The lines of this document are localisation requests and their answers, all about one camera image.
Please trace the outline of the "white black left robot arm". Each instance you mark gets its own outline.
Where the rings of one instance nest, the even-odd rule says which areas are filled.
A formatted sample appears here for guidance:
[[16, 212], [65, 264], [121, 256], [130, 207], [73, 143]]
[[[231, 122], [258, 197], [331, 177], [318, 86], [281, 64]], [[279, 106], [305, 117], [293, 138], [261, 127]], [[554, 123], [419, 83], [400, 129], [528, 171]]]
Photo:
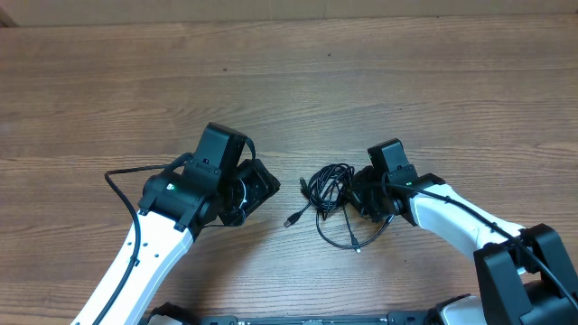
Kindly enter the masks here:
[[280, 189], [278, 179], [255, 156], [247, 135], [209, 123], [196, 150], [153, 166], [155, 174], [132, 204], [105, 180], [126, 205], [132, 226], [115, 260], [74, 319], [85, 324], [197, 324], [199, 319], [171, 303], [148, 307], [162, 282], [205, 228], [242, 226]]

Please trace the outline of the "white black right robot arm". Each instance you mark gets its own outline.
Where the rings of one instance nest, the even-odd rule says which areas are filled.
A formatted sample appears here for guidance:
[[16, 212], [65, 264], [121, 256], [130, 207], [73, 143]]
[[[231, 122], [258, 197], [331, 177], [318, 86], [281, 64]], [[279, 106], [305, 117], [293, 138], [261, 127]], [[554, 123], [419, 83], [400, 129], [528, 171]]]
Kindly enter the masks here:
[[498, 218], [461, 197], [442, 178], [418, 175], [394, 138], [368, 149], [348, 196], [360, 214], [401, 216], [468, 257], [480, 293], [428, 311], [401, 314], [404, 324], [544, 325], [577, 322], [577, 273], [559, 234]]

